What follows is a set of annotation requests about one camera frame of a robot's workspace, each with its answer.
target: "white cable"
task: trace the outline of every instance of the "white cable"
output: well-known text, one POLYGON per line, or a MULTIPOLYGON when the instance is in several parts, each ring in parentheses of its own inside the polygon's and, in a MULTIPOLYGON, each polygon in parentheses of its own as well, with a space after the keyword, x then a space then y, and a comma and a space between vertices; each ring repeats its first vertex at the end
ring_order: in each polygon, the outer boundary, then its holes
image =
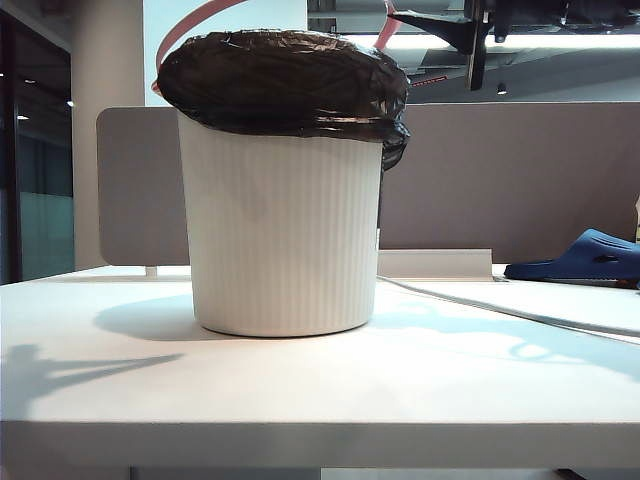
POLYGON ((550 317, 548 315, 539 315, 537 313, 524 312, 515 308, 503 307, 494 303, 482 302, 480 300, 472 300, 470 298, 458 297, 455 295, 448 295, 445 293, 434 292, 432 290, 425 290, 422 288, 414 287, 407 283, 399 282, 391 278, 382 277, 378 275, 378 279, 392 285, 404 288, 411 292, 420 293, 428 297, 432 297, 438 300, 444 300, 446 302, 459 303, 474 308, 481 308, 482 310, 489 310, 491 312, 503 313, 505 315, 511 315, 513 317, 524 318, 525 320, 532 320, 538 323, 544 323, 545 325, 551 325, 554 327, 573 328, 578 330, 588 330, 591 332, 609 333, 612 335, 623 335, 626 337, 638 337, 640 338, 640 330, 632 330, 629 328, 619 327, 603 327, 593 323, 586 322, 574 322, 572 320, 565 320, 557 317, 550 317))

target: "white column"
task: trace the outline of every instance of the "white column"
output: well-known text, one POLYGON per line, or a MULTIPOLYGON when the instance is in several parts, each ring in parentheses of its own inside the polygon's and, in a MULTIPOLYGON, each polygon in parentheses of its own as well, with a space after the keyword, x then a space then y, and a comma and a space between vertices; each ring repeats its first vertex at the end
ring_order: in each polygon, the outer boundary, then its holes
POLYGON ((107 107, 144 105, 142 0, 84 0, 71 40, 76 268, 100 255, 96 118, 107 107))

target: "ceiling light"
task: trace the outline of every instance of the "ceiling light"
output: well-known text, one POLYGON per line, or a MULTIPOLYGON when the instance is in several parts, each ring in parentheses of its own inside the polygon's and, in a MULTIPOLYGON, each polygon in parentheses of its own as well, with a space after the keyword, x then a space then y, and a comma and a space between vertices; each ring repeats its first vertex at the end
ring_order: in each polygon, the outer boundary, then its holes
MULTIPOLYGON (((345 35, 352 42, 364 47, 373 47, 377 35, 345 35)), ((559 50, 600 49, 640 49, 640 35, 509 35, 502 43, 496 43, 493 36, 486 40, 489 50, 525 50, 548 48, 559 50)), ((447 42, 429 34, 394 35, 387 43, 388 50, 445 49, 452 48, 447 42)))

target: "gray partition panel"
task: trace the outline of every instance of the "gray partition panel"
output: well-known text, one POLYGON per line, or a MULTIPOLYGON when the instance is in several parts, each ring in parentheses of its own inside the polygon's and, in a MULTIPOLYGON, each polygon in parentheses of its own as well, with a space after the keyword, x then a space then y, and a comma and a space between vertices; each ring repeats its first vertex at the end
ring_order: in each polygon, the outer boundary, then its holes
POLYGON ((100 244, 112 265, 189 263, 176 110, 98 117, 100 244))
POLYGON ((383 183, 383 248, 555 258, 588 227, 632 238, 638 103, 416 105, 383 183))
MULTIPOLYGON (((587 227, 631 238, 638 103, 411 105, 412 139, 383 184, 381 248, 492 248, 553 258, 587 227)), ((114 265, 188 263, 172 108, 98 119, 100 227, 114 265)))

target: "trash can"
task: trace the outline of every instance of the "trash can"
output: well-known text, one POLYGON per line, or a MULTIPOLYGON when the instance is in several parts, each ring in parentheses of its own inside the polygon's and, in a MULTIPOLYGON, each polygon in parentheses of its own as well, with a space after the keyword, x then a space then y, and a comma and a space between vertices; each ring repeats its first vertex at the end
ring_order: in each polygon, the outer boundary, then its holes
POLYGON ((382 145, 238 135, 178 115, 198 322, 259 337, 364 324, 382 145))
POLYGON ((260 337, 365 323, 380 175, 409 137, 395 61, 317 32, 212 32, 169 54, 157 87, 181 112, 198 321, 260 337))

